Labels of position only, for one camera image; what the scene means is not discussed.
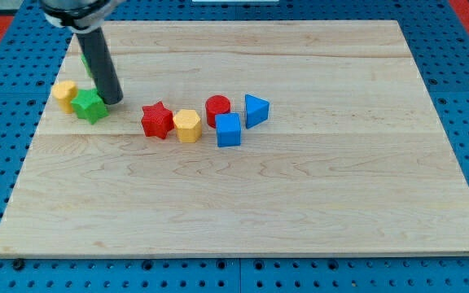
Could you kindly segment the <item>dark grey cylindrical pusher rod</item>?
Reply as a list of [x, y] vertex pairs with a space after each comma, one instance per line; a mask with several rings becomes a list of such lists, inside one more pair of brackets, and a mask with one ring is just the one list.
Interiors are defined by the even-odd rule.
[[97, 28], [76, 36], [99, 96], [107, 105], [118, 104], [124, 95], [103, 30]]

